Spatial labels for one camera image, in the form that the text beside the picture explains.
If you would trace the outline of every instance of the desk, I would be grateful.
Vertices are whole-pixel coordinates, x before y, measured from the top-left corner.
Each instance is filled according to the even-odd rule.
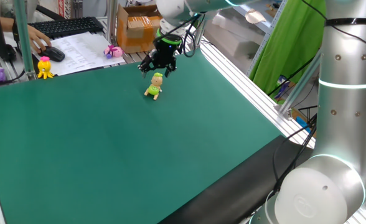
[[[261,92],[261,90],[259,90],[256,85],[248,80],[247,77],[245,77],[242,72],[240,72],[233,64],[231,64],[231,62],[229,62],[215,47],[208,44],[203,44],[201,46],[201,49],[205,58],[245,97],[248,102],[250,102],[265,118],[267,118],[271,122],[271,124],[276,126],[277,129],[281,131],[284,135],[287,136],[300,128],[295,121],[288,121],[280,116],[273,109],[273,101],[269,99],[263,92]],[[143,56],[144,53],[125,55],[126,61],[128,63],[135,62],[135,60],[141,60]],[[251,131],[249,129],[247,133],[245,129],[240,130],[240,134],[249,134],[250,132]],[[293,138],[293,141],[302,143],[303,139],[306,136],[306,133],[301,133]],[[4,223],[4,220],[2,219],[1,209],[0,223]]]

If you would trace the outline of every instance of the paper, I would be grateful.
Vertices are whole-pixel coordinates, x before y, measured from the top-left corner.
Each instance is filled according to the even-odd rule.
[[[100,34],[72,35],[51,41],[52,46],[65,54],[62,62],[52,62],[50,71],[57,75],[66,75],[91,68],[104,67],[124,62],[122,57],[107,59],[103,51],[109,46],[108,41]]]

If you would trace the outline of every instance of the green mat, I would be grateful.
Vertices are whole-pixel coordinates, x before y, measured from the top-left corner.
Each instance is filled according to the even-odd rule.
[[[280,134],[200,51],[157,101],[137,66],[0,88],[7,224],[157,223]]]

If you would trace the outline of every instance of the shelf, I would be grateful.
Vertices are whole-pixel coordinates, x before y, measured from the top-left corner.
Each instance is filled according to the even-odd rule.
[[[275,1],[273,1],[273,0],[262,0],[262,1],[249,3],[246,5],[237,6],[237,7],[234,7],[234,9],[243,16],[245,16],[246,13],[250,9],[254,9],[254,10],[260,12],[263,15],[263,17],[266,19],[266,21],[258,22],[255,25],[257,27],[259,27],[259,29],[261,29],[263,32],[268,33],[271,31],[270,26],[271,26],[271,22],[273,21],[273,17],[271,17],[269,14],[267,14],[266,10],[268,10],[269,8],[267,8],[266,5],[273,4],[274,2]]]

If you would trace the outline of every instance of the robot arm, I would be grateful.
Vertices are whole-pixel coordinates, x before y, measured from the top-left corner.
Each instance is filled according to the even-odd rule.
[[[189,25],[182,21],[246,2],[157,0],[164,19],[156,49],[139,69],[174,71],[174,53]],[[256,214],[265,218],[251,224],[343,224],[366,201],[366,0],[326,0],[326,6],[314,154]]]
[[[245,2],[259,0],[157,0],[163,19],[154,40],[155,49],[139,65],[143,75],[155,69],[166,68],[165,76],[176,70],[176,51],[181,53],[186,27],[198,21],[206,12],[215,11]]]

